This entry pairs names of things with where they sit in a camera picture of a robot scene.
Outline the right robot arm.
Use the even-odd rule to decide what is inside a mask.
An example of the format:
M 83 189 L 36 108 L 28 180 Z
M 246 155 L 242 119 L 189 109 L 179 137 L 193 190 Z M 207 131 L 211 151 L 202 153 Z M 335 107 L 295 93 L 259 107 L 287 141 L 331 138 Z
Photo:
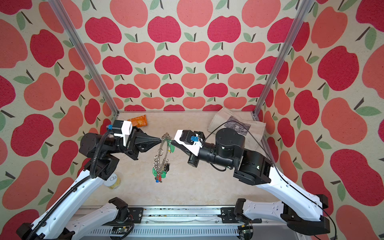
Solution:
M 245 149 L 245 136 L 233 129 L 220 129 L 214 144 L 205 140 L 202 132 L 178 130 L 171 143 L 189 155 L 189 165 L 197 167 L 204 161 L 234 170 L 233 176 L 240 182 L 257 186 L 278 198 L 272 203 L 238 199 L 234 209 L 237 220 L 247 224 L 261 220 L 280 221 L 307 236 L 330 233 L 330 220 L 324 215 L 324 209 L 329 206 L 327 196 L 303 190 L 264 155 Z

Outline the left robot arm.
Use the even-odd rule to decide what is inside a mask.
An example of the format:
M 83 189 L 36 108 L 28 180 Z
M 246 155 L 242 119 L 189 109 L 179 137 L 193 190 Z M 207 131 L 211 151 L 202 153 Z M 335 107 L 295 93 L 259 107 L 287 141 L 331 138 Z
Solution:
M 22 240 L 80 240 L 104 224 L 134 226 L 128 204 L 118 197 L 101 208 L 77 219 L 75 213 L 88 197 L 111 178 L 119 159 L 114 153 L 124 153 L 137 160 L 139 153 L 166 144 L 167 140 L 151 137 L 137 127 L 129 130 L 112 128 L 103 135 L 82 137 L 80 153 L 90 158 L 75 182 L 40 217 L 23 223 L 16 233 Z

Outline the metal ring plate with keyrings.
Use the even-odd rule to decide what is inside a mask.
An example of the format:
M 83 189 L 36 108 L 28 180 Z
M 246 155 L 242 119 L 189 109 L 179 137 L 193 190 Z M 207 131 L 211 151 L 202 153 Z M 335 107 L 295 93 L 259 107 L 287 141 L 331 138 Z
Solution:
M 169 171 L 168 154 L 175 151 L 175 146 L 172 144 L 172 137 L 165 133 L 161 138 L 161 144 L 154 158 L 153 175 L 156 183 L 161 183 Z

